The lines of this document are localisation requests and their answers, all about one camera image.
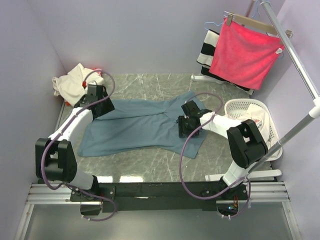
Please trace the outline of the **blue t shirt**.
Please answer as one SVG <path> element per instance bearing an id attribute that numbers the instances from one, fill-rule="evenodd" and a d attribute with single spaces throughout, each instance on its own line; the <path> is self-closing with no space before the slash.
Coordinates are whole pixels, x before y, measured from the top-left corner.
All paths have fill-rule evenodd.
<path id="1" fill-rule="evenodd" d="M 189 91 L 172 100 L 116 99 L 115 109 L 94 119 L 85 129 L 77 153 L 81 157 L 109 156 L 146 147 L 159 147 L 194 159 L 207 133 L 187 144 L 179 137 L 178 117 L 182 105 L 192 99 L 203 110 L 205 105 Z"/>

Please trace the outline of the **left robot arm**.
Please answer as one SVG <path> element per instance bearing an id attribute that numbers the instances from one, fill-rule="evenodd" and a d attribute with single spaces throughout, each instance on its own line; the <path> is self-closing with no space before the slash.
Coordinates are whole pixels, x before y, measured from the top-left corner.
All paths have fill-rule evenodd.
<path id="1" fill-rule="evenodd" d="M 35 143 L 35 173 L 52 190 L 67 184 L 81 189 L 88 201 L 100 195 L 98 179 L 78 168 L 73 144 L 82 130 L 98 117 L 115 107 L 106 87 L 88 85 L 87 94 L 75 104 L 71 114 L 60 128 L 48 138 L 39 138 Z"/>

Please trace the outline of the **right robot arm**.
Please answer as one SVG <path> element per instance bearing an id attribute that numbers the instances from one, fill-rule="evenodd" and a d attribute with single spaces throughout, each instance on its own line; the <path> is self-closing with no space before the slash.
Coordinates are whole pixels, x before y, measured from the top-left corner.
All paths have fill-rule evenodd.
<path id="1" fill-rule="evenodd" d="M 268 153 L 267 144 L 252 119 L 235 120 L 221 116 L 209 109 L 200 109 L 195 101 L 190 100 L 181 106 L 184 115 L 178 120 L 179 136 L 198 136 L 200 130 L 216 133 L 228 140 L 232 163 L 221 177 L 219 187 L 222 198 L 230 200 L 237 194 L 233 184 L 245 177 L 249 170 Z"/>

